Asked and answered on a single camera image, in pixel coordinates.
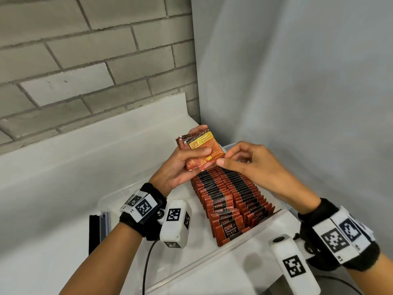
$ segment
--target transparent container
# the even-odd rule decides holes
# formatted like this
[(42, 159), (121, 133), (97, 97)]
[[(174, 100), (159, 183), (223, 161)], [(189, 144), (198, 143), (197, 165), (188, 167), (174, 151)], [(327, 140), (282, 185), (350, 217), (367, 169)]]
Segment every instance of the transparent container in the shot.
[[(157, 165), (156, 168), (145, 171), (143, 174), (139, 174), (137, 182), (100, 199), (98, 208), (101, 212), (110, 213), (111, 229), (119, 222), (120, 207), (136, 190), (149, 180), (151, 175), (158, 169), (159, 165)], [(276, 211), (283, 208), (280, 201), (273, 197), (268, 191), (262, 188), (259, 189), (265, 198), (276, 206)], [(257, 236), (269, 227), (275, 219), (279, 218), (287, 211), (287, 209), (283, 208), (280, 212), (247, 233), (222, 247), (218, 247), (215, 238), (212, 236), (209, 220), (206, 217), (206, 213), (191, 183), (187, 182), (174, 189), (168, 197), (168, 202), (174, 199), (186, 200), (193, 211), (193, 217), (189, 227), (188, 243), (183, 249), (168, 248), (161, 242), (155, 244), (150, 254), (147, 267), (147, 293), (159, 294), (161, 293), (160, 290), (164, 289), (166, 286), (191, 275), (195, 270), (213, 263), (223, 255), (230, 254), (233, 249), (242, 246), (246, 241)], [(146, 241), (145, 239), (142, 241), (131, 265), (129, 275), (125, 281), (121, 294), (138, 294), (141, 292), (143, 271), (151, 243), (152, 242)]]

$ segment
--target black wrist strap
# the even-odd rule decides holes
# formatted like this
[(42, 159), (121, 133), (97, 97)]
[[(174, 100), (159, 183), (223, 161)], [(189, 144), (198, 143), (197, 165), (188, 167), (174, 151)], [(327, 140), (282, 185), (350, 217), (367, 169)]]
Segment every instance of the black wrist strap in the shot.
[[(337, 213), (339, 209), (327, 199), (321, 200), (321, 204), (313, 212), (305, 215), (298, 214), (298, 217), (302, 222), (299, 234), (300, 237), (306, 241), (307, 245), (315, 255), (315, 257), (312, 257), (307, 261), (317, 269), (332, 271), (340, 267), (340, 263), (315, 232), (313, 226), (332, 217), (332, 215)], [(366, 271), (377, 261), (380, 249), (375, 240), (372, 240), (368, 234), (364, 232), (361, 226), (357, 226), (356, 228), (370, 241), (370, 245), (358, 256), (343, 263), (342, 265), (346, 268)]]
[(156, 189), (151, 183), (145, 183), (140, 191), (151, 194), (154, 200), (158, 203), (158, 206), (152, 209), (144, 218), (143, 223), (136, 222), (132, 216), (126, 212), (123, 212), (120, 216), (120, 222), (125, 223), (129, 227), (133, 228), (142, 237), (146, 237), (148, 241), (154, 241), (160, 238), (161, 225), (157, 221), (157, 210), (165, 209), (167, 205), (166, 198), (162, 193)]

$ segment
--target brick wall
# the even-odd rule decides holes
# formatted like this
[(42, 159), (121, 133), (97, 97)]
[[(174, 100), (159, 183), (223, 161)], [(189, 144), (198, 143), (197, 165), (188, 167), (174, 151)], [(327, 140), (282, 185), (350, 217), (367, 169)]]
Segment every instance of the brick wall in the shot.
[(190, 0), (0, 0), (0, 154), (184, 91)]

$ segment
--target black object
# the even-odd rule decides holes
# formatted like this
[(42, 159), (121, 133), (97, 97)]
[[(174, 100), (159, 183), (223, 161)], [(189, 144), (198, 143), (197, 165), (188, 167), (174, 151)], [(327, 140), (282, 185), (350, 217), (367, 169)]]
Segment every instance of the black object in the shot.
[[(298, 214), (301, 220), (300, 237), (306, 241), (309, 248), (315, 255), (307, 260), (313, 267), (323, 271), (333, 271), (340, 267), (340, 263), (336, 260), (333, 254), (329, 251), (325, 243), (319, 238), (317, 233), (313, 230), (313, 226), (331, 217), (339, 211), (339, 209), (329, 202), (327, 199), (321, 199), (319, 206), (308, 214)], [(380, 248), (375, 241), (371, 241), (367, 234), (364, 236), (371, 242), (371, 244), (357, 257), (345, 262), (343, 266), (349, 269), (358, 271), (366, 271), (370, 269), (377, 261)]]
[(130, 214), (123, 212), (120, 216), (120, 222), (125, 223), (129, 227), (133, 228), (142, 237), (146, 237), (148, 241), (154, 241), (160, 239), (160, 231), (162, 225), (157, 221), (160, 217), (160, 210), (165, 209), (167, 205), (167, 199), (162, 193), (156, 189), (151, 183), (145, 183), (140, 190), (142, 192), (150, 193), (154, 200), (158, 203), (153, 210), (151, 210), (141, 222), (137, 223)]
[(142, 295), (145, 295), (145, 281), (146, 281), (147, 263), (149, 262), (149, 257), (150, 257), (151, 250), (153, 249), (153, 246), (154, 246), (154, 244), (157, 243), (157, 241), (159, 241), (159, 239), (157, 239), (156, 241), (153, 242), (153, 244), (150, 247), (149, 253), (147, 254), (146, 264), (145, 264), (145, 271), (143, 273)]
[(89, 216), (89, 254), (91, 254), (100, 243), (99, 237), (99, 216)]
[(347, 286), (350, 287), (352, 290), (354, 290), (356, 293), (358, 293), (358, 294), (360, 294), (360, 295), (363, 295), (357, 288), (355, 288), (355, 287), (352, 286), (350, 283), (348, 283), (348, 282), (346, 282), (346, 281), (344, 281), (344, 280), (342, 280), (342, 279), (340, 279), (340, 278), (337, 278), (337, 277), (330, 277), (330, 276), (328, 276), (328, 275), (316, 275), (315, 278), (316, 278), (316, 279), (319, 279), (319, 278), (326, 278), (326, 279), (336, 280), (336, 281), (338, 281), (338, 282), (340, 282), (340, 283), (343, 283), (343, 284), (347, 285)]

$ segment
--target white plastic device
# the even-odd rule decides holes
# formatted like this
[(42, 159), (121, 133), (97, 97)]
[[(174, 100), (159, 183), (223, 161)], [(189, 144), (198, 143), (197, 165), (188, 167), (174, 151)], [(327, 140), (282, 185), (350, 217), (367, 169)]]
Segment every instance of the white plastic device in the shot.
[(185, 200), (173, 200), (167, 204), (160, 240), (170, 248), (185, 248), (192, 210)]
[(269, 240), (269, 246), (294, 295), (321, 293), (314, 275), (295, 241), (287, 234)]

